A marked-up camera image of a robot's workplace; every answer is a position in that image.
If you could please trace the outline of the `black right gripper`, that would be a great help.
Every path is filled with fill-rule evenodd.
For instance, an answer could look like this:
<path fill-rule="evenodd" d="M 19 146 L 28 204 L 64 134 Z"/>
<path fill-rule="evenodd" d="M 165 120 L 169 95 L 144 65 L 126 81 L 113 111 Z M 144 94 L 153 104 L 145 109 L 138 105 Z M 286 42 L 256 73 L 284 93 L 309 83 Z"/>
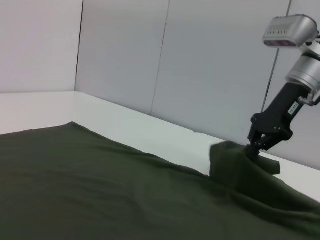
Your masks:
<path fill-rule="evenodd" d="M 269 150 L 288 141 L 293 136 L 291 122 L 303 106 L 298 100 L 308 95 L 304 86 L 286 83 L 265 111 L 252 116 L 246 155 L 256 159 L 260 150 Z"/>

